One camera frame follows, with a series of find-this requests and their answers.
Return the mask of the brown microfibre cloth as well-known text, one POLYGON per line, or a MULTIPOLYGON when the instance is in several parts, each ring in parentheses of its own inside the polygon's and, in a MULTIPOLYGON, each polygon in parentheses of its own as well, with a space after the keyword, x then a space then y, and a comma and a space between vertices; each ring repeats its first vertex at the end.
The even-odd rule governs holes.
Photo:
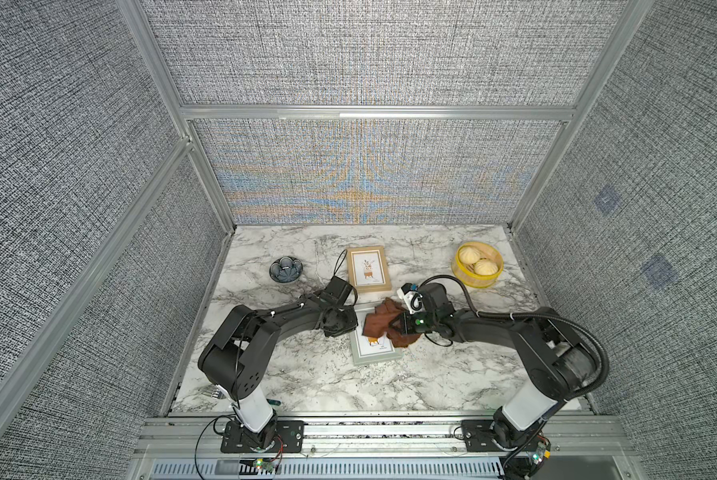
POLYGON ((420 338, 420 334, 401 334, 391 327, 392 322, 404 313, 407 313, 404 306, 390 298, 385 298, 382 304, 365 316, 362 335, 369 339, 385 336, 394 348, 408 348, 420 338))

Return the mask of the grey green picture frame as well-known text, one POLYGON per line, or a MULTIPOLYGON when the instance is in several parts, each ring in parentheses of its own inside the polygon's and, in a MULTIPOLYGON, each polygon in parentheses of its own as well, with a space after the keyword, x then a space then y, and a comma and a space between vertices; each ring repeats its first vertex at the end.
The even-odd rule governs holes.
POLYGON ((358 326, 348 334, 352 363, 354 366, 364 366, 374 363, 400 360, 403 352, 396 349, 386 336, 378 339, 363 335, 364 320, 367 314, 373 313, 374 307, 368 304, 356 306, 358 326))

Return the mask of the light wood picture frame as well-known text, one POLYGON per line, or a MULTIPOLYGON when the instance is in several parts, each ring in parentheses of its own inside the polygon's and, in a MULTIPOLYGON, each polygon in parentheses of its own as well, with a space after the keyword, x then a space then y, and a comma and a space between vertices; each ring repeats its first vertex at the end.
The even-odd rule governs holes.
POLYGON ((348 248, 348 276, 350 284, 359 294, 390 292, 392 283, 389 278, 385 250, 382 246, 348 248))

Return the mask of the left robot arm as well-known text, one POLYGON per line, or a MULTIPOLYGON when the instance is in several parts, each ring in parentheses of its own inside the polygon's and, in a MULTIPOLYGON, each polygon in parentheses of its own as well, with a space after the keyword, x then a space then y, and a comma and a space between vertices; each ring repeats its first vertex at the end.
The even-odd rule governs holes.
POLYGON ((198 369, 230 396, 242 426, 260 434, 274 423, 274 408, 260 383, 278 342, 310 330, 338 337, 356 327, 358 316, 353 305, 340 305, 316 294, 270 309, 238 305, 204 347, 198 369))

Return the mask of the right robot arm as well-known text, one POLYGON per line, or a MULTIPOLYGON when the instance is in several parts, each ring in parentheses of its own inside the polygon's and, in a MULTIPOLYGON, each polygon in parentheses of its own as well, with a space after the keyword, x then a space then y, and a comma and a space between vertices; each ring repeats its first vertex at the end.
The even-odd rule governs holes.
POLYGON ((528 380, 496 410, 485 434, 493 448, 509 454, 534 442, 552 415, 602 386, 610 372, 601 342, 548 308, 516 313, 441 308, 402 313, 390 328, 401 334, 436 333, 452 343, 504 346, 517 353, 528 380))

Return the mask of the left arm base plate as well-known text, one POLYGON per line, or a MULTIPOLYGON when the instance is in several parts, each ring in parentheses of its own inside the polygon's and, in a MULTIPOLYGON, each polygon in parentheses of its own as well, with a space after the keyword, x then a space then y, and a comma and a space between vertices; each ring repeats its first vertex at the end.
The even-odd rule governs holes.
POLYGON ((274 420, 260 432, 252 432, 237 421, 224 427, 220 452, 223 454, 260 453, 274 455, 302 452, 304 422, 274 420))

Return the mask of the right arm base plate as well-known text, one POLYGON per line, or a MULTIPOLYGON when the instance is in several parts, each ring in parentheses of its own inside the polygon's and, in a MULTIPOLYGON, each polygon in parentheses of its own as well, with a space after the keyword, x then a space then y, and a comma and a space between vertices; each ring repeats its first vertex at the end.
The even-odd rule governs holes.
POLYGON ((491 419, 462 420, 461 436, 468 453, 502 452, 495 442, 491 419))

